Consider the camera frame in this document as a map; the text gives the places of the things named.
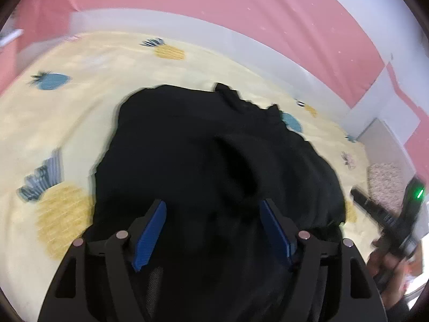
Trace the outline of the person right hand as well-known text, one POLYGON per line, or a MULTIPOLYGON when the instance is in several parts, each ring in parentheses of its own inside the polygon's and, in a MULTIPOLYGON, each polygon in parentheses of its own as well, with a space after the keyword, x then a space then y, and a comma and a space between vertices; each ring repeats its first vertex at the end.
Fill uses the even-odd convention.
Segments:
POLYGON ((367 262, 370 275, 375 277, 381 269, 386 269, 391 274, 387 286, 381 293, 384 307, 389 310, 404 297, 408 287, 407 278, 412 274, 415 263, 406 259, 400 260, 391 253, 383 254, 379 240, 372 241, 372 246, 374 250, 367 262))

